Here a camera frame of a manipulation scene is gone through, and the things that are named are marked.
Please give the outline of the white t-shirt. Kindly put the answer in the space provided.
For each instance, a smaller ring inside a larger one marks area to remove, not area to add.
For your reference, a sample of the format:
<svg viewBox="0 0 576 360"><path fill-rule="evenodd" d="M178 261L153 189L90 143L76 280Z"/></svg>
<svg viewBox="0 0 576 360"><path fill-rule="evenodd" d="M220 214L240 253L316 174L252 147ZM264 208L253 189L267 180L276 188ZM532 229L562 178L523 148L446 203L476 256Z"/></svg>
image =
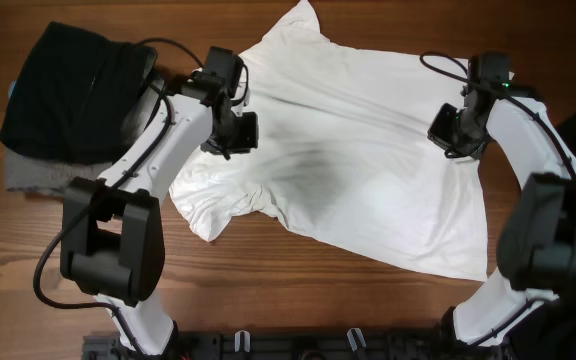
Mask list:
<svg viewBox="0 0 576 360"><path fill-rule="evenodd" d="M475 160L450 160L427 131L454 80L414 55L331 42L310 3L243 55L255 150L196 152L169 194L191 230L216 239L261 212L290 232L406 270L483 281L487 222Z"/></svg>

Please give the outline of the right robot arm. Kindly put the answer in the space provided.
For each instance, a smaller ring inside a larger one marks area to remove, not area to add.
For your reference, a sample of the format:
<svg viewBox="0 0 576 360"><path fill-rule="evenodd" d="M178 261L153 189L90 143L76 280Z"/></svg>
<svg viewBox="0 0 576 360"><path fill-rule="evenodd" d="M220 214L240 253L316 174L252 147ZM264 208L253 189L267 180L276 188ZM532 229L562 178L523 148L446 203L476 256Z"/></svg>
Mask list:
<svg viewBox="0 0 576 360"><path fill-rule="evenodd" d="M469 134L497 142L521 193L497 245L497 267L451 307L428 341L432 359L576 359L576 156L543 103L504 86L458 109L428 137L448 150Z"/></svg>

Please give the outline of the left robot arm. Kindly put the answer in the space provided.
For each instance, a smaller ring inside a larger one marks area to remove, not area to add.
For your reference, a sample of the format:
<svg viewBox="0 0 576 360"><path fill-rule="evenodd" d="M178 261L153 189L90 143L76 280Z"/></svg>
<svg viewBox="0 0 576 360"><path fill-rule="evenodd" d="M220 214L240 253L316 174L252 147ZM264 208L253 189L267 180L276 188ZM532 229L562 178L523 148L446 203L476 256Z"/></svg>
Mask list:
<svg viewBox="0 0 576 360"><path fill-rule="evenodd" d="M155 88L143 133L95 180L77 177L64 199L62 229L50 247L60 251L61 275L103 308L118 333L106 355L173 359L178 327L156 291L165 263L161 204L195 150L230 158L256 148L257 116L249 102L247 69L192 74L179 91Z"/></svg>

